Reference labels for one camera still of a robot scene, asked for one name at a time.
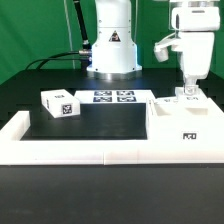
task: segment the white cube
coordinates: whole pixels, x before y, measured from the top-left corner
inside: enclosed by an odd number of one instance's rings
[[[42,105],[54,118],[80,115],[80,102],[64,89],[41,92]]]

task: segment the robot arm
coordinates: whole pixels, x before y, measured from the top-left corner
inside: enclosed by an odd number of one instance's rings
[[[219,0],[170,0],[173,39],[164,38],[155,45],[159,61],[168,59],[167,47],[179,52],[180,68],[184,76],[186,95],[197,93],[197,79],[205,79],[210,69],[214,33],[220,27]]]

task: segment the black label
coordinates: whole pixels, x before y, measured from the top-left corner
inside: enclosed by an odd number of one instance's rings
[[[121,42],[120,37],[117,34],[117,31],[115,30],[109,40],[110,42]]]
[[[184,140],[196,140],[197,133],[183,133],[183,139]]]
[[[71,113],[72,113],[71,104],[62,105],[62,114],[71,114]]]

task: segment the printed logo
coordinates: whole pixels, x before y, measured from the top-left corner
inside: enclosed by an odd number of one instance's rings
[[[63,95],[55,96],[55,98],[63,98],[63,97],[64,97]]]
[[[197,133],[183,133],[183,139],[184,140],[196,140]]]
[[[187,100],[198,100],[197,97],[187,97]]]
[[[112,91],[95,91],[94,96],[112,96]]]
[[[116,30],[113,32],[109,42],[121,42]]]
[[[94,97],[94,103],[109,103],[112,102],[112,97]]]
[[[72,113],[71,104],[62,105],[62,114],[71,114],[71,113]]]
[[[135,95],[134,91],[117,91],[118,96],[132,96]]]
[[[124,102],[131,103],[131,102],[136,102],[137,100],[135,97],[129,96],[129,97],[118,97],[117,101],[121,103],[124,103]]]

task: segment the small white part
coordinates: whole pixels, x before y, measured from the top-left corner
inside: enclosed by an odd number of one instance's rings
[[[19,141],[30,127],[29,111],[18,111],[0,131],[0,142]]]
[[[54,118],[80,115],[80,102],[66,90],[41,92],[42,105]]]

